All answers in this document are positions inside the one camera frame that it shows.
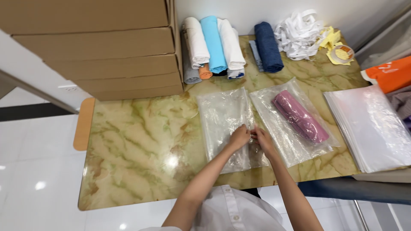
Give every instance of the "white ribbon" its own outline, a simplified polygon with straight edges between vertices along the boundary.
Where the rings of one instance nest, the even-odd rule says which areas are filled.
[[[309,59],[317,54],[320,43],[328,32],[320,34],[325,29],[323,21],[315,21],[316,11],[309,9],[303,13],[294,12],[290,18],[279,23],[274,36],[279,51],[287,53],[292,60]]]

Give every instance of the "white tiled floor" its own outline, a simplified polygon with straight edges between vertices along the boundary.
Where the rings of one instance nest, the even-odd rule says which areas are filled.
[[[29,104],[48,103],[44,100],[26,90],[16,87],[3,98],[0,99],[0,107],[11,107]]]
[[[72,147],[76,115],[0,122],[0,230],[115,231],[160,226],[174,200],[79,211],[85,152]],[[278,186],[259,189],[291,231]],[[309,197],[324,230],[362,231],[351,201]],[[360,204],[371,231],[382,231],[369,202]]]

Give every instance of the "person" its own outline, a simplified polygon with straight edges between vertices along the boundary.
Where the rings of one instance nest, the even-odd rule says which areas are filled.
[[[302,194],[270,135],[255,125],[243,124],[231,135],[229,143],[191,180],[175,202],[162,227],[141,231],[285,231],[280,214],[267,202],[229,185],[213,187],[231,155],[250,139],[257,139],[273,168],[285,208],[294,230],[323,231],[313,209]]]

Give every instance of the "light blue rolled t-shirt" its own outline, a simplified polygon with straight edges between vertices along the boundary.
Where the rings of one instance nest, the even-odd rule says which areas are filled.
[[[227,69],[224,57],[223,45],[221,44],[220,34],[217,28],[217,18],[208,16],[200,20],[201,28],[210,53],[209,68],[212,73],[220,73]]]

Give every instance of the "green marble pattern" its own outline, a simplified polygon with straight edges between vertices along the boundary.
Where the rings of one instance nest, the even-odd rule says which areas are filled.
[[[177,198],[206,164],[196,96],[245,87],[249,92],[297,77],[301,88],[342,144],[321,157],[289,168],[296,182],[359,174],[323,99],[322,92],[367,86],[357,62],[333,65],[323,49],[313,61],[292,61],[281,53],[284,69],[260,73],[248,40],[240,46],[247,61],[245,77],[212,77],[187,85],[181,95],[111,102],[96,101],[79,197],[80,210]],[[254,111],[257,122],[261,120]],[[215,185],[236,189],[276,184],[271,167],[220,175]]]

